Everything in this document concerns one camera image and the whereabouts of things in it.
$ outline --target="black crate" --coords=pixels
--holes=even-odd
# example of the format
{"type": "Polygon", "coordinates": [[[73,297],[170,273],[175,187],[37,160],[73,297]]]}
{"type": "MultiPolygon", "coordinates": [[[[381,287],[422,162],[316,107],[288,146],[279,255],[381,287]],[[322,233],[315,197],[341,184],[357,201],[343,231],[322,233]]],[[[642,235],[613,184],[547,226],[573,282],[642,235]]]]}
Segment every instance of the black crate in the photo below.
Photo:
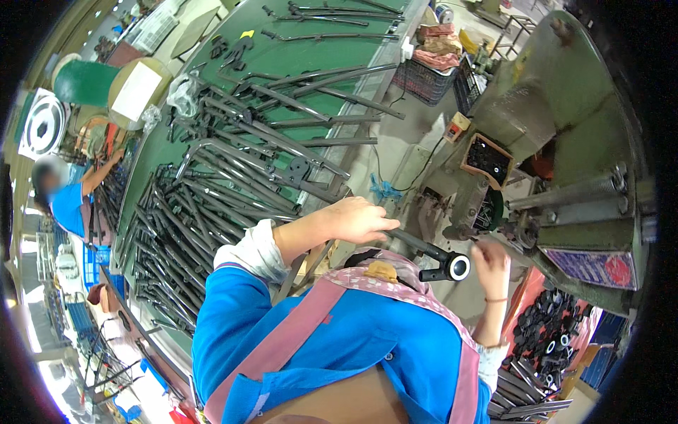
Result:
{"type": "Polygon", "coordinates": [[[449,75],[441,75],[416,60],[406,60],[398,66],[391,82],[433,107],[452,86],[454,73],[455,69],[449,75]]]}
{"type": "Polygon", "coordinates": [[[471,69],[472,55],[465,55],[459,61],[457,72],[454,75],[454,96],[457,99],[457,109],[459,112],[468,116],[468,112],[473,107],[473,104],[478,97],[480,97],[480,89],[478,83],[475,81],[473,69],[471,69]]]}

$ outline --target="machine label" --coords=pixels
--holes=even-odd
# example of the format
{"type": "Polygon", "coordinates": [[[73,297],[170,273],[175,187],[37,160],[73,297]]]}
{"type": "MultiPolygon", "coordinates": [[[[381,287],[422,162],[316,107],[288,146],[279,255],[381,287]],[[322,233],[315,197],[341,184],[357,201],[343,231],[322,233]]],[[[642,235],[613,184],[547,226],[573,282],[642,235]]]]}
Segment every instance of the machine label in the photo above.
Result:
{"type": "Polygon", "coordinates": [[[542,248],[567,276],[599,286],[638,290],[630,252],[542,248]]]}

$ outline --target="green workbench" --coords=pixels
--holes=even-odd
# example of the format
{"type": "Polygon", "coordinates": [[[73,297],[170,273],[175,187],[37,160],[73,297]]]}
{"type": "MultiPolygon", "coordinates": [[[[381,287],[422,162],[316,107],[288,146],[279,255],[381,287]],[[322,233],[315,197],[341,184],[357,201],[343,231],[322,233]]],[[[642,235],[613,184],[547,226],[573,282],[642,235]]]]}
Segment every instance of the green workbench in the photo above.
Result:
{"type": "MultiPolygon", "coordinates": [[[[232,47],[243,32],[254,31],[254,47],[246,50],[242,60],[247,64],[245,69],[240,72],[228,71],[226,74],[231,77],[242,77],[248,72],[272,73],[278,75],[297,75],[305,71],[314,71],[317,69],[332,69],[355,65],[375,66],[397,62],[399,60],[400,45],[405,36],[412,36],[421,16],[428,3],[423,0],[380,0],[383,4],[391,7],[402,7],[405,22],[402,22],[394,32],[400,35],[400,41],[382,41],[379,39],[325,39],[320,42],[315,40],[302,41],[280,41],[269,39],[260,34],[262,29],[278,33],[284,37],[296,35],[309,35],[315,33],[386,33],[391,22],[388,20],[375,20],[369,18],[348,18],[363,20],[370,25],[365,28],[349,24],[336,24],[325,22],[281,22],[274,21],[268,17],[262,10],[263,5],[269,6],[276,14],[286,15],[287,1],[264,1],[264,0],[246,0],[242,1],[230,14],[214,29],[214,32],[207,37],[203,43],[196,49],[195,53],[186,61],[182,72],[190,71],[194,66],[207,62],[201,67],[200,78],[220,87],[229,89],[233,85],[225,79],[217,76],[217,70],[223,62],[223,59],[210,60],[210,50],[212,48],[210,39],[219,34],[228,41],[229,47],[232,47]]],[[[303,5],[321,5],[320,0],[308,0],[303,5]]],[[[360,7],[364,9],[371,8],[368,5],[356,1],[330,0],[331,5],[346,5],[347,7],[360,7]]],[[[352,79],[344,83],[333,85],[333,88],[352,92],[370,100],[379,101],[383,97],[394,71],[385,73],[376,73],[366,75],[360,79],[352,79]]],[[[302,102],[326,115],[362,115],[366,113],[366,108],[359,104],[345,103],[343,100],[328,96],[325,94],[310,94],[302,98],[302,102]]],[[[133,161],[132,171],[129,182],[125,189],[123,205],[120,213],[120,232],[129,225],[133,214],[134,204],[138,202],[148,175],[155,171],[160,163],[174,163],[178,165],[181,162],[182,155],[188,149],[188,145],[176,141],[170,144],[167,141],[169,128],[164,125],[167,121],[168,108],[162,107],[163,119],[158,126],[145,136],[138,147],[136,157],[133,161]]],[[[291,111],[284,107],[273,109],[266,113],[268,120],[284,120],[295,118],[307,118],[310,115],[299,111],[291,111]]],[[[337,125],[332,129],[325,127],[296,128],[280,130],[280,132],[297,140],[304,140],[314,137],[351,137],[358,129],[358,125],[337,125]]],[[[332,162],[347,168],[344,163],[347,157],[346,147],[320,148],[318,153],[324,155],[332,162]]],[[[326,170],[314,169],[311,178],[319,182],[332,182],[334,175],[326,170]]],[[[309,212],[317,209],[321,202],[314,197],[307,196],[306,193],[299,193],[288,189],[284,195],[298,203],[303,204],[303,212],[309,212]]],[[[118,252],[113,247],[113,255],[118,256],[118,252]]],[[[129,271],[132,262],[125,271],[125,276],[131,285],[134,285],[134,277],[129,271]]],[[[190,352],[191,341],[180,332],[168,331],[168,334],[185,350],[190,352]]]]}

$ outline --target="white ring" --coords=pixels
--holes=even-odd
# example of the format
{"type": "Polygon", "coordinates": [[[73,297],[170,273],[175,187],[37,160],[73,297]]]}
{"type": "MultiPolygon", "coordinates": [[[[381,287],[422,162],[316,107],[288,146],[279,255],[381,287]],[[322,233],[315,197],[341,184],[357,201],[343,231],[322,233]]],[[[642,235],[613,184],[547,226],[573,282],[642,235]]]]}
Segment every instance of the white ring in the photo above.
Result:
{"type": "Polygon", "coordinates": [[[452,262],[450,262],[449,271],[454,281],[461,281],[468,276],[469,272],[471,272],[471,262],[468,260],[467,257],[465,257],[465,255],[461,254],[456,258],[452,259],[452,262]],[[454,265],[457,265],[460,261],[463,261],[466,264],[466,270],[462,273],[462,275],[456,275],[454,273],[454,265]]]}

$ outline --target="white sleeve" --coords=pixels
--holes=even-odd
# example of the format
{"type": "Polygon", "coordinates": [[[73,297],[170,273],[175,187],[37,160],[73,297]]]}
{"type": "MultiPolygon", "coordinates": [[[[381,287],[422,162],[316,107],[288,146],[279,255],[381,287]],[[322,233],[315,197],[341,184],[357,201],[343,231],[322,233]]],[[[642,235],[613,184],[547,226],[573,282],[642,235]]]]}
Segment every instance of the white sleeve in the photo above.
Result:
{"type": "Polygon", "coordinates": [[[280,249],[273,241],[272,219],[262,219],[245,231],[245,237],[235,246],[221,246],[214,255],[214,269],[225,263],[237,263],[266,284],[281,284],[290,272],[283,263],[280,249]]]}
{"type": "Polygon", "coordinates": [[[509,352],[509,346],[485,347],[476,344],[480,363],[478,363],[478,377],[490,386],[490,391],[494,393],[497,390],[497,379],[499,378],[499,367],[509,352]]]}

